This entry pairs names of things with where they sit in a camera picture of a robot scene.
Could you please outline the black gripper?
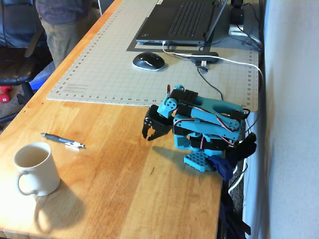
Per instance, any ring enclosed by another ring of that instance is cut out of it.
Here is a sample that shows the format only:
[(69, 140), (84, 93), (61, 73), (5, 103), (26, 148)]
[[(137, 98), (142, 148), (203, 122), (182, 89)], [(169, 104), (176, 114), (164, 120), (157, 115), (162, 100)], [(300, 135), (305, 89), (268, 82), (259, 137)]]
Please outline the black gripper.
[(142, 135), (144, 138), (147, 138), (148, 131), (152, 127), (155, 131), (154, 133), (148, 137), (148, 141), (152, 141), (154, 139), (157, 139), (161, 136), (164, 136), (170, 132), (173, 125), (173, 116), (170, 116), (169, 118), (165, 118), (161, 116), (157, 110), (157, 105), (152, 105), (144, 118), (144, 124), (142, 129)]

